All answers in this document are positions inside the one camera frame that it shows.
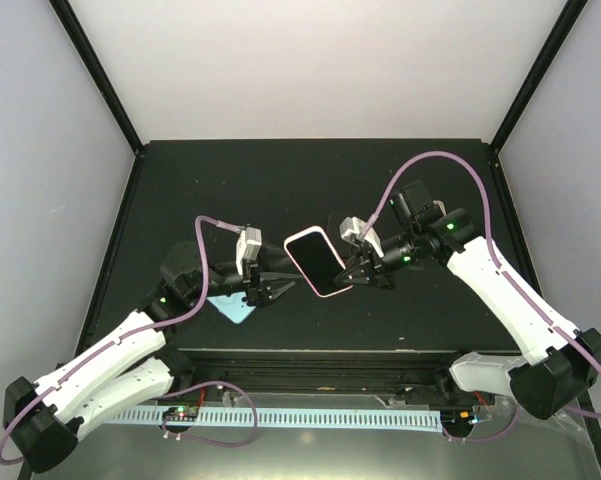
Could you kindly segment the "purple phone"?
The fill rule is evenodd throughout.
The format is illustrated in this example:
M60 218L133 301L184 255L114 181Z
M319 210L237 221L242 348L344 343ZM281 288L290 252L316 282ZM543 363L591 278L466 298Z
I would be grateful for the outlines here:
M330 212L327 218L327 231L330 234L338 233L342 222L349 217L351 217L350 213Z

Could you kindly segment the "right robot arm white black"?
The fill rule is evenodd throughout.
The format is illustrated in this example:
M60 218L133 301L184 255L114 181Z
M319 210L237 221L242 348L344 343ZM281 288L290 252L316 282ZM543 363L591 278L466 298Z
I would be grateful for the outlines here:
M601 361L601 334L582 330L552 309L480 235L463 209L446 212L424 185L392 193L388 204L402 231L382 240L357 217L345 218L341 238L353 245L336 281L343 286L395 286L395 271L434 259L466 284L515 341L517 356L459 353L434 379L437 396L459 402L471 391L512 397L546 420L594 385Z

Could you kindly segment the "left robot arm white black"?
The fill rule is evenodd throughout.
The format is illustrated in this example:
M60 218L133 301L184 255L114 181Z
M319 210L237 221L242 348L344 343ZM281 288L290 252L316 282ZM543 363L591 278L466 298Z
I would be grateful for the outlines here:
M18 461L45 473L95 428L142 402L187 397L195 368L175 346L185 321L213 297L264 307L294 286L290 260L278 247L239 240L233 261L210 265L196 241L173 246L156 290L113 331L56 370L34 381L21 376L5 389L4 440Z

